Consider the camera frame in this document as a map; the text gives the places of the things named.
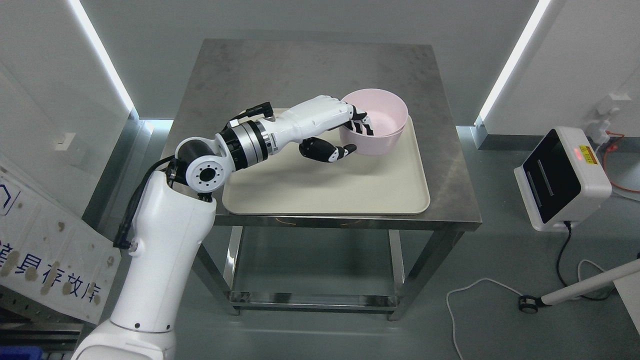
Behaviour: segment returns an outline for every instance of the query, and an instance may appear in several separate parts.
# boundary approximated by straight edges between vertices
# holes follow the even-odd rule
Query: pink bowl
[[[342,100],[369,114],[375,134],[358,134],[341,126],[342,143],[355,144],[358,147],[356,153],[362,155],[380,156],[389,153],[400,138],[409,116],[404,101],[396,94],[380,89],[357,90]]]

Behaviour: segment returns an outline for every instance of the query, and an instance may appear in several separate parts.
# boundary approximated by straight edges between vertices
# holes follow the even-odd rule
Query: sign board
[[[0,284],[98,323],[120,251],[81,219],[0,172]]]

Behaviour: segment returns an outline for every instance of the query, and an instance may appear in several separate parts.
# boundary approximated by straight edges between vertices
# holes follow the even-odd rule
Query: white pole
[[[640,272],[640,259],[618,266],[617,268],[613,268],[611,270],[603,272],[602,274],[590,277],[589,279],[576,282],[575,284],[567,286],[566,288],[562,288],[560,290],[546,294],[542,296],[541,300],[546,305],[556,305],[565,300],[569,300],[576,296],[583,295],[593,290],[602,288],[613,280],[633,274],[635,272]]]

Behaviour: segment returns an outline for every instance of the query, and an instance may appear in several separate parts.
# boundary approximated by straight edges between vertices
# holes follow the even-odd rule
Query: black screen
[[[545,224],[580,193],[580,181],[556,130],[542,139],[522,167]]]

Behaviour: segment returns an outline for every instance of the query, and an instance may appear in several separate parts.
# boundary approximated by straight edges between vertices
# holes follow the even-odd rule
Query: beige tray
[[[337,129],[318,137],[341,144]],[[430,202],[411,117],[387,155],[321,163],[290,143],[231,174],[222,195],[225,208],[242,215],[405,215],[422,213]]]

